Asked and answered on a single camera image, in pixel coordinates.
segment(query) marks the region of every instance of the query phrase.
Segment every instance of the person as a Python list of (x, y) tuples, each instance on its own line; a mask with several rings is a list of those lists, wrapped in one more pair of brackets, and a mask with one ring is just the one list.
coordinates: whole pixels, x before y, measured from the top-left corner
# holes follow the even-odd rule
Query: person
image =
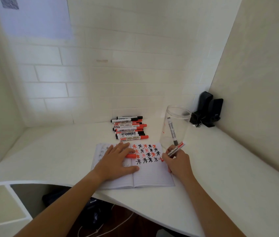
[[(195, 179), (189, 155), (183, 150), (177, 151), (174, 159), (167, 155), (174, 147), (174, 145), (170, 146), (166, 153), (162, 154), (162, 158), (168, 165), (168, 171), (176, 175), (185, 187), (205, 236), (245, 236)], [(87, 201), (102, 182), (139, 170), (138, 166), (122, 166), (129, 152), (135, 152), (129, 148), (129, 143), (120, 142), (115, 147), (111, 145), (92, 171), (36, 216), (15, 237), (66, 236)]]

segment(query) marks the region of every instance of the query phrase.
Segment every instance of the desk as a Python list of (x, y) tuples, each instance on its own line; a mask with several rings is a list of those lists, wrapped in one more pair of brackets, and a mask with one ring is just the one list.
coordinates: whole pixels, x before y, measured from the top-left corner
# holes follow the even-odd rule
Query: desk
[[(159, 142), (163, 119), (145, 123), (149, 141)], [(111, 123), (29, 128), (0, 162), (0, 185), (73, 186), (90, 171), (100, 142), (118, 143)], [(279, 173), (216, 127), (189, 124), (185, 142), (197, 180), (235, 224), (247, 236), (279, 236)], [(175, 177), (174, 182), (175, 187), (97, 191), (94, 197), (174, 231), (202, 236), (188, 195)]]

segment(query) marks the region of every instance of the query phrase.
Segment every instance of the qr code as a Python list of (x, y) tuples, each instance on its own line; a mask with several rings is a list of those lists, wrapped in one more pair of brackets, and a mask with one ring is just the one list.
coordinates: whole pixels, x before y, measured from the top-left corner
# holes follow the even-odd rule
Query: qr code
[(3, 8), (19, 10), (16, 0), (0, 0)]

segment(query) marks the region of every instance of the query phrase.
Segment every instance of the clear plastic jar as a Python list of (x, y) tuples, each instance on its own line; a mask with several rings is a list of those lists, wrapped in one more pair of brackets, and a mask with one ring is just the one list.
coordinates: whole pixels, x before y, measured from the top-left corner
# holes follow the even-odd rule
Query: clear plastic jar
[(176, 105), (167, 106), (159, 140), (162, 147), (167, 149), (169, 146), (174, 144), (169, 123), (172, 123), (177, 142), (180, 143), (184, 139), (190, 118), (191, 112), (186, 108)]

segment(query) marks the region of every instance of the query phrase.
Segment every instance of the open notebook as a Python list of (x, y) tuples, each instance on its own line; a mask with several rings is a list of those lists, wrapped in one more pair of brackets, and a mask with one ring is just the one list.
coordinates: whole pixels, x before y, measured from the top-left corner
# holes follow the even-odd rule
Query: open notebook
[[(93, 157), (91, 170), (102, 159), (110, 144), (99, 143), (96, 146), (95, 155)], [(134, 187), (147, 186), (175, 186), (171, 174), (168, 172), (167, 164), (162, 161), (163, 153), (161, 144), (143, 144), (132, 143), (130, 148), (133, 148), (137, 154), (136, 159), (125, 158), (123, 166), (139, 167), (139, 171), (134, 174), (125, 175), (121, 178), (104, 182), (100, 189), (123, 189)]]

